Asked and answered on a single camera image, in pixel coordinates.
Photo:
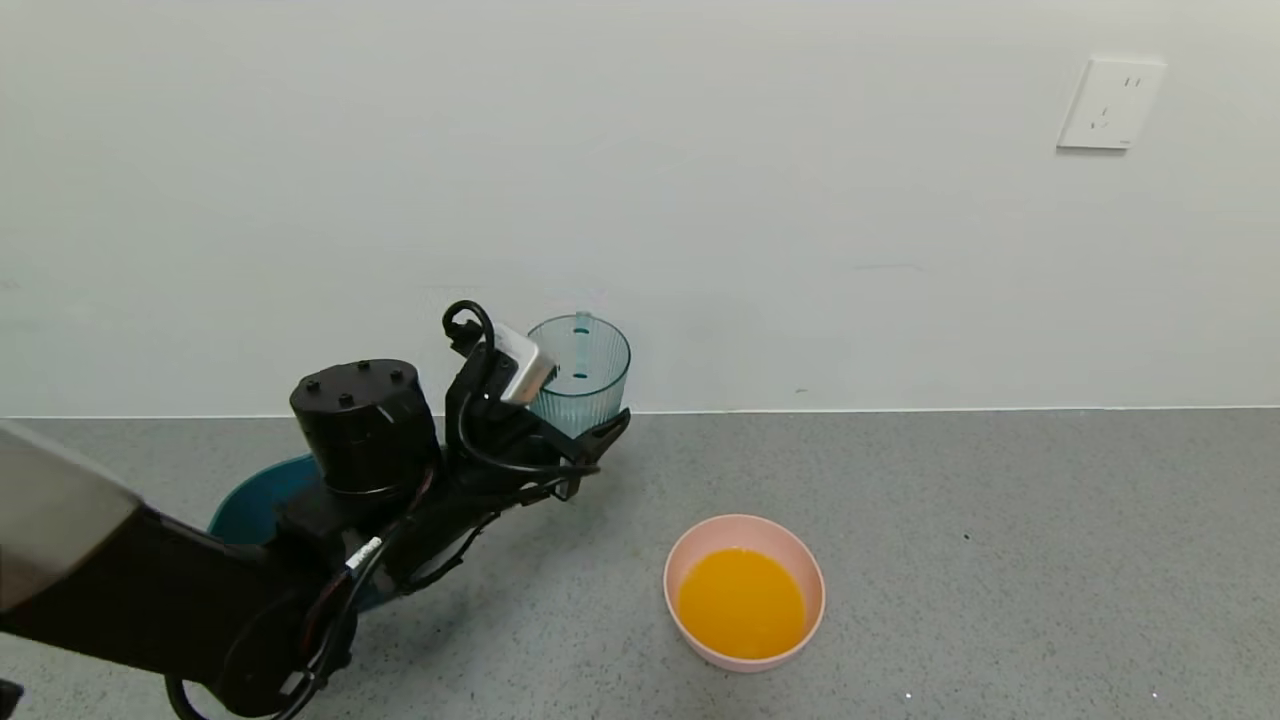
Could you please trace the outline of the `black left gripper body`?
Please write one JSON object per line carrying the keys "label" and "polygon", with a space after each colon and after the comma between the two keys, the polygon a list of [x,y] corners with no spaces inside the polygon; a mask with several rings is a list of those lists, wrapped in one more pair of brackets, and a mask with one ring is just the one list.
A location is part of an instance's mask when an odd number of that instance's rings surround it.
{"label": "black left gripper body", "polygon": [[511,471],[509,468],[558,468],[564,454],[545,437],[534,416],[492,421],[467,416],[462,434],[447,448],[447,507],[512,507],[552,496],[547,474]]}

